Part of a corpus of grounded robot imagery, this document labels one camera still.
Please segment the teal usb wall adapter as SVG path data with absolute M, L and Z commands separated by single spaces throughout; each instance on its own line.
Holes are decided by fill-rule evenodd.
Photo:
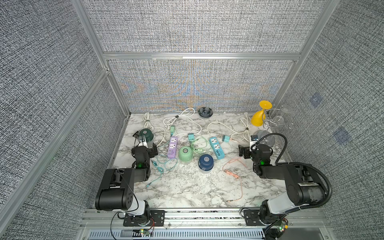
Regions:
M 231 137 L 230 137 L 230 136 L 223 135 L 223 138 L 222 138 L 222 141 L 223 141 L 223 142 L 228 143 L 230 140 L 231 140 Z

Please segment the navy blue meat grinder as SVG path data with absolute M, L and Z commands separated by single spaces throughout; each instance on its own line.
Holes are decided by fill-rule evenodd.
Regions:
M 198 160 L 198 167 L 202 173 L 209 173 L 214 168 L 214 159 L 211 155 L 204 154 Z

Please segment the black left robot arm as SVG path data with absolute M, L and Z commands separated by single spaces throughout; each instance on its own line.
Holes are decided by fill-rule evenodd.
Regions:
M 151 219 L 150 206 L 135 195 L 134 184 L 149 180 L 150 160 L 158 155 L 158 150 L 155 144 L 150 148 L 139 145 L 132 153 L 135 158 L 132 168 L 105 170 L 95 207 L 100 211 L 122 210 L 130 219 L 146 224 Z

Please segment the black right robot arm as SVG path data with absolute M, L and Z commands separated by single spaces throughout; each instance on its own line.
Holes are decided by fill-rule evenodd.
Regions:
M 274 164 L 271 164 L 272 148 L 262 144 L 264 139 L 272 136 L 284 140 Z M 259 178 L 285 182 L 286 191 L 273 199 L 264 200 L 259 208 L 259 220 L 266 226 L 276 224 L 290 213 L 319 208 L 332 197 L 332 184 L 319 169 L 301 162 L 280 162 L 287 146 L 286 136 L 280 133 L 267 134 L 249 147 L 239 145 L 239 156 L 253 161 L 253 171 Z

